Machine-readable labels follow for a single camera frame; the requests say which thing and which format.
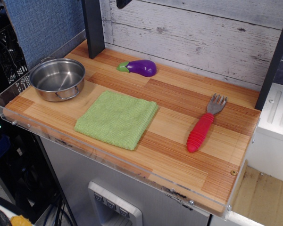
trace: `wood grain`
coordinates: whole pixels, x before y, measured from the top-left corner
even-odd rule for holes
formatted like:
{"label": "wood grain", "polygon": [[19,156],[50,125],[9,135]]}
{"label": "wood grain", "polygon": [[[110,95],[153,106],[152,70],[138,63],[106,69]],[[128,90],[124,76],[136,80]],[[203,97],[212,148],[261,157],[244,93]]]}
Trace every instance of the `wood grain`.
{"label": "wood grain", "polygon": [[[253,108],[258,93],[159,64],[158,73],[151,78],[122,73],[116,70],[117,65],[135,57],[105,49],[91,60],[86,53],[87,45],[83,42],[66,56],[81,62],[87,71],[85,86],[78,96],[64,102],[48,102],[29,87],[7,105],[8,111],[17,113],[12,117],[29,123],[31,131],[54,137],[58,143],[82,149],[87,157],[95,155],[105,164],[110,162],[147,178],[165,191],[175,186],[176,191],[185,194],[179,197],[185,202],[195,199],[199,206],[222,215],[236,181],[230,172],[240,170],[259,118],[260,111]],[[134,151],[74,131],[76,120],[106,90],[159,105]],[[189,132],[206,112],[215,90],[227,94],[228,103],[216,115],[200,149],[189,153],[185,145]]]}
{"label": "wood grain", "polygon": [[283,0],[137,0],[126,10],[111,1],[101,8],[106,47],[256,90],[283,27]]}
{"label": "wood grain", "polygon": [[154,4],[182,8],[189,11],[229,18],[250,24],[282,29],[283,27],[283,0],[263,1],[198,1],[188,0],[185,2],[172,0],[144,0]]}

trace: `red fork handle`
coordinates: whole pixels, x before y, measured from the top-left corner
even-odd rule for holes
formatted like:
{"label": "red fork handle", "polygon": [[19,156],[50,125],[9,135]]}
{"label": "red fork handle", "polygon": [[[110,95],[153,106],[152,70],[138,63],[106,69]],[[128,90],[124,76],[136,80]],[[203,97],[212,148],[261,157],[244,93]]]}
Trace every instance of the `red fork handle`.
{"label": "red fork handle", "polygon": [[208,133],[209,127],[214,120],[214,115],[205,113],[197,122],[187,140],[187,148],[189,152],[195,152],[203,143]]}

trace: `pot handle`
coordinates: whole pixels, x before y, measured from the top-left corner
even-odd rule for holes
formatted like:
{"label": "pot handle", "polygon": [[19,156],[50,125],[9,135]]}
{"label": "pot handle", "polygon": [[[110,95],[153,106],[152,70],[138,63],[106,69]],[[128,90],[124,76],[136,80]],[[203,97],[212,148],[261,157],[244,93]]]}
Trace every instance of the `pot handle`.
{"label": "pot handle", "polygon": [[79,89],[77,86],[75,86],[75,89],[76,89],[76,94],[74,94],[73,96],[71,97],[60,97],[58,92],[56,92],[56,95],[58,98],[60,98],[61,100],[68,100],[68,99],[71,99],[71,98],[74,98],[75,96],[77,96],[79,94]]}
{"label": "pot handle", "polygon": [[44,58],[44,59],[42,59],[42,60],[40,61],[40,64],[42,64],[42,63],[45,62],[45,61],[48,61],[48,60],[50,60],[50,59],[55,59],[55,58],[56,58],[55,56],[46,57],[46,58]]}

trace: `yellow object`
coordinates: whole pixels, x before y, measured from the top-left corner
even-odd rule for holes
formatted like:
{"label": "yellow object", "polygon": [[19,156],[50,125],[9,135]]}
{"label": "yellow object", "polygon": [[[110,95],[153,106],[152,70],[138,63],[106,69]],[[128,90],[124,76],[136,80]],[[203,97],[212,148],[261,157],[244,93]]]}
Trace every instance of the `yellow object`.
{"label": "yellow object", "polygon": [[12,226],[32,226],[32,223],[22,215],[12,217],[10,222]]}

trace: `stainless steel pot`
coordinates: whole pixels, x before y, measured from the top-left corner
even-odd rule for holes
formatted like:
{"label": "stainless steel pot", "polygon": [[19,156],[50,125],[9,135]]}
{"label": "stainless steel pot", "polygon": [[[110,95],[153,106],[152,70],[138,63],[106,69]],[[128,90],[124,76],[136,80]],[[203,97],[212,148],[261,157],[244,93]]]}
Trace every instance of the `stainless steel pot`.
{"label": "stainless steel pot", "polygon": [[65,101],[84,87],[84,66],[71,59],[53,59],[37,65],[29,75],[30,84],[47,101]]}

